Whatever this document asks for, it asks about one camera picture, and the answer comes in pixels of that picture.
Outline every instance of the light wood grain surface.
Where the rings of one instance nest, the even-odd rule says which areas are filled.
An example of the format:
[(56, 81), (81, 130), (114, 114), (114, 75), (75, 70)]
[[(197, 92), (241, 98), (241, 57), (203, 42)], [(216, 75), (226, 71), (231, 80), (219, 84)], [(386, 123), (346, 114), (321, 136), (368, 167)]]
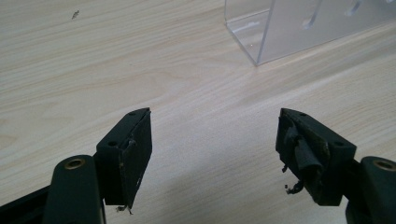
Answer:
[(346, 223), (345, 199), (286, 194), (296, 178), (281, 172), (277, 117), (304, 111), (357, 145), (358, 161), (395, 161), (396, 22), (255, 67), (223, 5), (1, 1), (0, 204), (47, 186), (59, 161), (92, 155), (124, 114), (150, 107), (134, 214), (108, 206), (108, 223)]

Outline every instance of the mark on table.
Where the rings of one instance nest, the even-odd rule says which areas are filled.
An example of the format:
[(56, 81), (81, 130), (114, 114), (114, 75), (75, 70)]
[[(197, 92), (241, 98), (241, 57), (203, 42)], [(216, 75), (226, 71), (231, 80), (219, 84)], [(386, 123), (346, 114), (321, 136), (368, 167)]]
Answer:
[(75, 19), (75, 18), (78, 16), (78, 13), (79, 13), (79, 10), (77, 10), (77, 11), (73, 14), (72, 20)]

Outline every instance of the clear plastic box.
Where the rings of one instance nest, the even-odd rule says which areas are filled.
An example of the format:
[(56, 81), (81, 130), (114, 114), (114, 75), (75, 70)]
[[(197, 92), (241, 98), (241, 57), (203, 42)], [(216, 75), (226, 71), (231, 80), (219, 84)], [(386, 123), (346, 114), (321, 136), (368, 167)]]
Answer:
[(396, 19), (396, 0), (226, 0), (228, 29), (256, 64)]

